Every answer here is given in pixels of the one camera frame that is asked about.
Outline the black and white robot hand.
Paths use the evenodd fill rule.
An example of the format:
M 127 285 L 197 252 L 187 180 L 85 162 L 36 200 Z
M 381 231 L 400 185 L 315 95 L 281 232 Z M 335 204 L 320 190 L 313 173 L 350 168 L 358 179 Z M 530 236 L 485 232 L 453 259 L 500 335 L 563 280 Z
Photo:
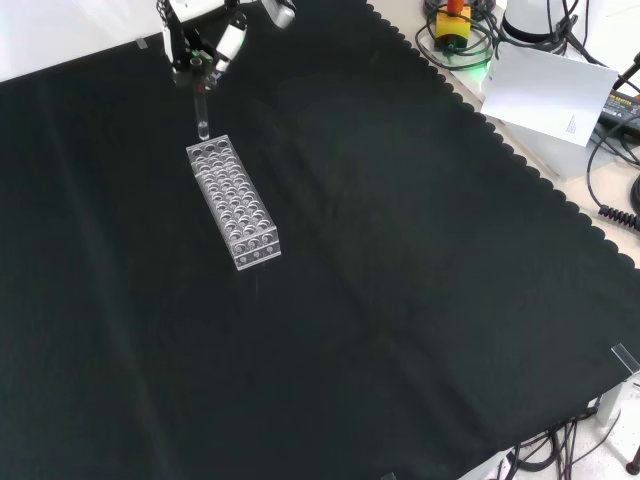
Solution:
M 158 1 L 164 58 L 179 88 L 197 86 L 205 93 L 217 86 L 242 48 L 248 31 L 245 1 Z M 198 28 L 223 22 L 225 28 L 213 44 Z

